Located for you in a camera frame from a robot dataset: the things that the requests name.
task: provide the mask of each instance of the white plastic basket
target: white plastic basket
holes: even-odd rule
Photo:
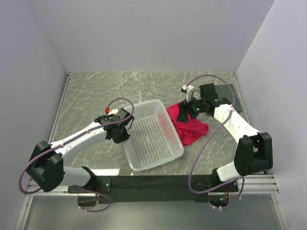
[[[124,142],[130,167],[142,171],[180,157],[183,146],[162,101],[145,101],[134,108],[130,138]],[[131,105],[125,109],[132,111]]]

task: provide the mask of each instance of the white backdrop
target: white backdrop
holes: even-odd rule
[[[273,0],[28,0],[64,68],[237,70]]]
[[[276,0],[238,70],[252,125],[273,139],[273,173],[293,230],[306,229],[307,2]]]
[[[12,230],[18,176],[48,140],[67,74],[26,1],[1,1],[0,31],[0,229]]]

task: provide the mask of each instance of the gray marble surface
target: gray marble surface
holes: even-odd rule
[[[167,108],[184,99],[180,92],[182,85],[194,77],[210,73],[221,76],[235,86],[242,103],[233,72],[195,72],[195,71],[139,71],[139,72],[73,72],[55,130],[54,140],[63,139],[89,125],[99,115],[103,115],[108,102],[117,97],[126,97],[133,103],[151,99],[160,99]],[[192,85],[214,82],[218,79],[204,77]],[[112,108],[128,105],[125,101],[115,102]],[[240,113],[247,119],[246,113]],[[198,119],[209,124],[207,136],[201,137],[191,146],[184,148],[180,158],[164,165],[141,172],[133,171],[127,161],[122,144],[106,140],[90,146],[78,155],[64,159],[65,166],[87,166],[99,175],[186,175],[206,138],[218,127],[214,118],[201,114]],[[223,166],[233,160],[236,143],[228,131],[221,129],[204,149],[194,174],[211,174],[212,169]]]

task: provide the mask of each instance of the purple cable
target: purple cable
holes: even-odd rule
[[[83,135],[87,134],[88,132],[94,131],[94,130],[96,130],[96,129],[99,129],[99,128],[102,128],[102,127],[105,127],[105,126],[114,125],[114,124],[117,124],[117,123],[122,122],[122,121],[126,121],[126,120],[128,120],[130,117],[132,117],[132,114],[133,114],[133,112],[134,112],[134,106],[133,106],[132,101],[130,101],[130,100],[127,99],[127,98],[124,98],[124,97],[116,98],[116,99],[112,100],[112,101],[109,103],[108,107],[110,107],[110,105],[111,105],[113,102],[118,101],[118,100],[125,100],[125,101],[127,101],[127,102],[129,102],[129,103],[131,104],[131,106],[132,106],[132,111],[131,111],[131,113],[130,113],[129,116],[127,116],[125,119],[122,119],[122,120],[120,120],[120,121],[110,122],[110,123],[107,123],[107,124],[103,124],[103,125],[100,125],[100,126],[93,127],[93,128],[91,128],[91,129],[89,129],[88,131],[84,131],[84,132],[78,134],[77,136],[75,136],[75,137],[73,137],[73,138],[71,138],[71,139],[65,141],[65,142],[64,142],[64,145],[67,145],[67,144],[73,142],[74,140],[76,140],[76,139],[82,137]],[[20,176],[19,176],[19,179],[18,179],[18,188],[19,188],[19,190],[20,190],[23,194],[31,195],[31,194],[34,194],[34,193],[38,192],[39,190],[41,190],[41,188],[38,188],[38,189],[36,189],[36,190],[34,190],[34,191],[32,191],[32,192],[28,192],[28,191],[25,191],[25,190],[23,189],[23,187],[22,187],[22,179],[23,179],[24,173],[28,170],[28,168],[29,168],[35,161],[37,161],[39,158],[45,156],[46,154],[48,154],[48,153],[50,153],[50,152],[52,152],[52,151],[54,151],[54,150],[58,150],[58,149],[61,148],[61,147],[62,147],[61,145],[58,145],[58,146],[56,146],[56,147],[53,147],[53,148],[51,148],[51,149],[48,149],[48,150],[46,150],[45,152],[42,152],[41,154],[39,154],[39,155],[37,155],[36,157],[34,157],[32,160],[30,160],[30,161],[26,164],[26,166],[25,166],[24,169],[22,170],[22,172],[21,172],[21,174],[20,174]],[[85,191],[85,192],[88,192],[88,193],[95,193],[95,192],[92,192],[92,191],[89,191],[89,190],[86,190],[86,189],[82,189],[82,190]],[[95,194],[106,197],[106,198],[109,200],[109,204],[108,204],[107,207],[104,208],[104,209],[97,210],[97,211],[89,210],[89,212],[98,212],[98,211],[106,210],[106,209],[110,206],[110,204],[111,204],[111,199],[110,199],[107,195],[103,195],[103,194],[101,194],[101,193],[95,193]]]
[[[224,80],[222,79],[221,77],[218,77],[218,76],[215,76],[215,75],[212,75],[212,74],[204,74],[204,75],[200,75],[194,79],[192,79],[188,84],[186,84],[186,86],[189,86],[193,81],[195,81],[196,79],[198,78],[201,78],[201,77],[214,77],[214,78],[217,78],[219,80],[221,80],[222,82],[224,82],[227,87],[229,88],[230,92],[231,92],[231,95],[232,95],[232,103],[231,103],[231,107],[233,108],[234,105],[235,105],[235,101],[236,101],[236,98],[235,98],[235,92],[233,91],[233,89],[230,87],[230,85]],[[199,157],[201,156],[201,153],[202,151],[204,150],[204,148],[206,147],[206,145],[208,144],[208,142],[211,140],[211,138],[217,133],[217,131],[219,131],[228,121],[229,119],[231,118],[231,115],[232,115],[232,110],[230,110],[229,112],[229,115],[227,117],[227,119],[221,123],[220,126],[218,126],[218,128],[209,135],[208,139],[205,141],[205,143],[203,144],[202,148],[200,149],[199,153],[197,154],[196,158],[195,158],[195,161],[193,162],[193,165],[192,165],[192,168],[190,170],[190,173],[189,173],[189,180],[188,180],[188,186],[189,186],[189,189],[191,192],[195,193],[195,194],[205,194],[205,193],[209,193],[217,188],[220,188],[226,184],[229,184],[229,183],[232,183],[234,181],[236,181],[238,178],[236,179],[232,179],[232,180],[229,180],[229,181],[226,181],[222,184],[219,184],[218,186],[215,186],[213,188],[210,188],[210,189],[207,189],[207,190],[204,190],[204,191],[195,191],[193,188],[192,188],[192,184],[191,184],[191,181],[192,181],[192,174],[193,174],[193,171],[194,171],[194,168],[196,166],[196,163],[199,159]],[[237,198],[234,200],[234,202],[231,203],[231,205],[233,205],[240,197],[242,191],[243,191],[243,186],[244,186],[244,178],[243,178],[243,183],[242,183],[242,188],[241,188],[241,191],[239,193],[239,195],[237,196]]]

